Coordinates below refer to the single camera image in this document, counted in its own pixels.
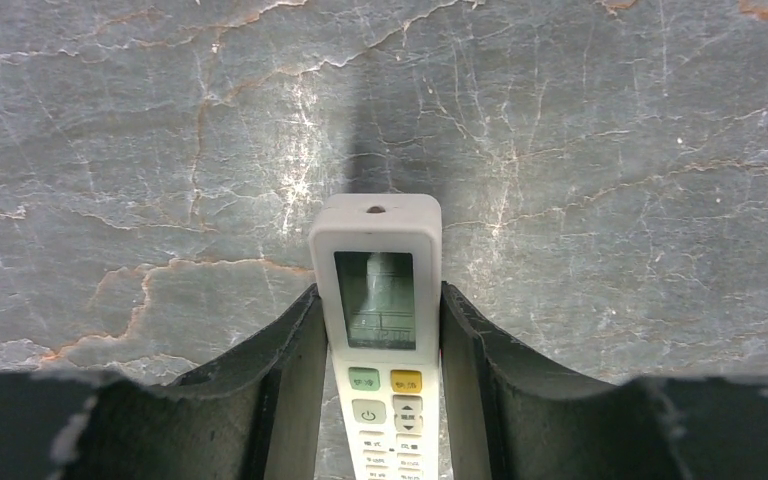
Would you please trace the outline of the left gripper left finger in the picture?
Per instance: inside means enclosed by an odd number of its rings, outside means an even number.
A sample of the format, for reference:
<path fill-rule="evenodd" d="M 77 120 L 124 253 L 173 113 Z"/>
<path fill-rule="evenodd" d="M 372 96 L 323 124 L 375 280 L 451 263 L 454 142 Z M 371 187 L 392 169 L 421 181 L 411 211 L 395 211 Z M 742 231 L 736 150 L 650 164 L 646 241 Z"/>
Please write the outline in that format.
<path fill-rule="evenodd" d="M 327 339 L 315 288 L 166 385 L 0 371 L 0 479 L 310 479 Z"/>

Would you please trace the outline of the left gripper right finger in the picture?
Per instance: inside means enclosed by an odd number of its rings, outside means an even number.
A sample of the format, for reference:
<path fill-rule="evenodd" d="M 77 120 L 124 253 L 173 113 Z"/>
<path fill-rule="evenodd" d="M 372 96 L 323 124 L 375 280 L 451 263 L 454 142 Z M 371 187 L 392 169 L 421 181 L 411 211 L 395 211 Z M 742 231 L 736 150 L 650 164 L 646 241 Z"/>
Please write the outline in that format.
<path fill-rule="evenodd" d="M 614 385 L 525 345 L 451 284 L 440 324 L 457 479 L 768 479 L 768 376 Z"/>

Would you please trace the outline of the white remote control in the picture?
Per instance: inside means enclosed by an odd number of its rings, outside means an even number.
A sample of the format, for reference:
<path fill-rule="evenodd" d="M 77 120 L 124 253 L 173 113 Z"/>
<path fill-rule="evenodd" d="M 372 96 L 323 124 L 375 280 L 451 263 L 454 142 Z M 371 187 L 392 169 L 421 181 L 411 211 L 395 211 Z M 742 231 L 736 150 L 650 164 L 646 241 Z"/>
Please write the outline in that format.
<path fill-rule="evenodd" d="M 336 194 L 315 217 L 308 242 L 355 476 L 437 478 L 438 201 Z"/>

